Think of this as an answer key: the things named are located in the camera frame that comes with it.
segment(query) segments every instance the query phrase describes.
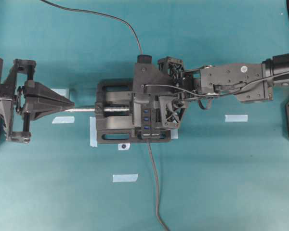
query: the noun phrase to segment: teal surface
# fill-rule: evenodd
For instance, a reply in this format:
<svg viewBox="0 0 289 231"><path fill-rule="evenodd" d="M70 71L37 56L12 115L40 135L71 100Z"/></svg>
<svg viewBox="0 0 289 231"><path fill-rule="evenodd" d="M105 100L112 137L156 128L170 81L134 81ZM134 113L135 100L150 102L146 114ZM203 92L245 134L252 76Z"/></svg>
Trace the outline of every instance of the teal surface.
<svg viewBox="0 0 289 231"><path fill-rule="evenodd" d="M153 62L167 55L187 68L260 63L289 52L285 0L54 0L121 17ZM3 78L13 59L37 61L35 80L69 88L77 106L95 102L101 79L131 77L138 50L128 28L39 0L0 0ZM25 76L20 76L22 84ZM161 216L173 231L289 231L289 138L285 103L234 97L202 111L191 104L179 139L153 144ZM247 114L248 123L225 123ZM89 116L32 122L28 145L0 142L0 231L158 231L155 183L145 144L90 147ZM16 119L15 129L21 129ZM113 174L139 174L112 183Z"/></svg>

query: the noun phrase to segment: threaded rod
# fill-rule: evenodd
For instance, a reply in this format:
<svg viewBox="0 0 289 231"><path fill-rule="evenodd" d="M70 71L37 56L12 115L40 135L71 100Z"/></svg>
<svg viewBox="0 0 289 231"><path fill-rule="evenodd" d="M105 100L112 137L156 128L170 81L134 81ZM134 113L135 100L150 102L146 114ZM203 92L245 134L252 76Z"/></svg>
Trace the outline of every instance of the threaded rod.
<svg viewBox="0 0 289 231"><path fill-rule="evenodd" d="M104 107L104 112L128 112L128 106L109 106ZM95 107L79 107L65 110L65 112L95 112Z"/></svg>

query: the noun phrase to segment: screw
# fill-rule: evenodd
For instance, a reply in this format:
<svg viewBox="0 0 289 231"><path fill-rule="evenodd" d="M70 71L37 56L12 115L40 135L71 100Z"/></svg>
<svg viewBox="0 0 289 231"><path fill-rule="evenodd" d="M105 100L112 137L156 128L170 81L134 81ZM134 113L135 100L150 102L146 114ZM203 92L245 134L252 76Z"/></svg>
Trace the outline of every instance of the screw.
<svg viewBox="0 0 289 231"><path fill-rule="evenodd" d="M241 66L241 72L246 73L248 70L247 66Z"/></svg>

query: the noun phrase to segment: white tape strip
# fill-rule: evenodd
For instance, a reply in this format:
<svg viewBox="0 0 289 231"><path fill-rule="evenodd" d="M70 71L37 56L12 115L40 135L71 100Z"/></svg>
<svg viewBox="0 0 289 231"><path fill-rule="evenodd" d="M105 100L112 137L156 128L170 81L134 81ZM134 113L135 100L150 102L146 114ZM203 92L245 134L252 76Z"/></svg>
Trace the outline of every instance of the white tape strip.
<svg viewBox="0 0 289 231"><path fill-rule="evenodd" d="M138 179L138 174L126 174L126 175L112 175L112 182L135 182Z"/></svg>
<svg viewBox="0 0 289 231"><path fill-rule="evenodd" d="M69 99L69 89L51 89L51 90Z"/></svg>
<svg viewBox="0 0 289 231"><path fill-rule="evenodd" d="M171 134L171 139L178 139L179 138L178 129L171 129L170 134Z"/></svg>
<svg viewBox="0 0 289 231"><path fill-rule="evenodd" d="M97 147L96 119L90 117L90 146Z"/></svg>
<svg viewBox="0 0 289 231"><path fill-rule="evenodd" d="M248 122L248 115L225 115L225 122Z"/></svg>
<svg viewBox="0 0 289 231"><path fill-rule="evenodd" d="M73 116L57 116L53 119L53 124L73 124L75 117Z"/></svg>
<svg viewBox="0 0 289 231"><path fill-rule="evenodd" d="M130 143L118 143L118 150L119 151L126 151L130 149Z"/></svg>

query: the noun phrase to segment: gray cable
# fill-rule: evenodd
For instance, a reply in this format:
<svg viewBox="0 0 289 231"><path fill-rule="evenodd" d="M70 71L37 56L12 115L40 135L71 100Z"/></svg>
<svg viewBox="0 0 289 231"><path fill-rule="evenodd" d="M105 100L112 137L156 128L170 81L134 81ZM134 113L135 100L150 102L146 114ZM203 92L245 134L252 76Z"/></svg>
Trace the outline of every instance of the gray cable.
<svg viewBox="0 0 289 231"><path fill-rule="evenodd" d="M161 224L161 226L163 227L163 229L165 231L170 231L167 227L167 225L164 223L164 221L162 220L162 218L160 218L159 215L159 182L158 182L158 171L156 169L156 165L155 165L155 161L154 161L154 157L152 154L152 149L151 149L151 145L150 145L150 141L147 140L147 145L148 145L148 149L149 149L149 154L150 154L150 159L152 162L152 167L153 167L153 171L154 171L154 177L155 177L155 183L156 183L156 206L155 206L155 214L156 217L159 221L159 223Z"/></svg>
<svg viewBox="0 0 289 231"><path fill-rule="evenodd" d="M250 85L252 85L252 84L261 83L261 82L264 82L264 81L267 81L267 80L270 80L270 79L273 79L273 78L276 78L276 77L285 76L285 75L289 75L289 71L288 71L288 72L281 73L281 74L278 74L278 75L268 76L268 77L264 77L264 78L260 78L260 79L254 80L254 81L252 81L252 82L249 82L249 83L246 84L245 86L241 87L241 88L240 88L239 90L237 90L237 91L230 92L230 93L223 94L223 95L219 95L219 97L228 96L228 95L234 95L234 94L239 94L239 93L242 93L242 91L243 91L245 88L247 88L248 86L250 86Z"/></svg>
<svg viewBox="0 0 289 231"><path fill-rule="evenodd" d="M120 18L115 17L115 16L112 16L112 15L105 14L105 13L100 13L100 12L95 12L95 11L88 11L88 10L73 9L73 8L67 8L67 7L64 7L64 6L60 6L60 5L54 4L54 3L49 2L49 1L47 1L47 0L40 0L40 1L42 1L42 2L44 2L44 3L46 3L46 4L48 4L48 5L51 5L51 6L60 8L60 9L62 9L62 10L74 11L74 12L82 12L82 13L92 13L92 14L95 14L95 15L99 15L99 16L111 18L111 19L114 19L114 20L117 20L117 21L119 21L119 22L124 23L125 25L127 25L127 26L131 29L132 33L134 34L134 36L135 36L135 38L136 38L136 40L137 40L137 45L138 45L140 54L143 54L143 51L142 51L142 49L141 49L140 42L139 42L139 39L138 39L138 37L137 37L137 35L136 35L135 30L134 30L133 27L132 27L128 22L126 22L125 20L120 19Z"/></svg>
<svg viewBox="0 0 289 231"><path fill-rule="evenodd" d="M198 96L198 97L209 97L209 98L216 98L218 97L218 95L199 95L199 94L196 94L196 93L193 93L189 90L185 90L183 88L179 88L179 87L176 87L176 86L172 86L172 85L166 85L166 84L146 84L145 87L168 87L168 88L175 88L175 89L178 89L178 90L182 90L182 91L185 91L187 93L190 93L192 95L195 95L195 96Z"/></svg>

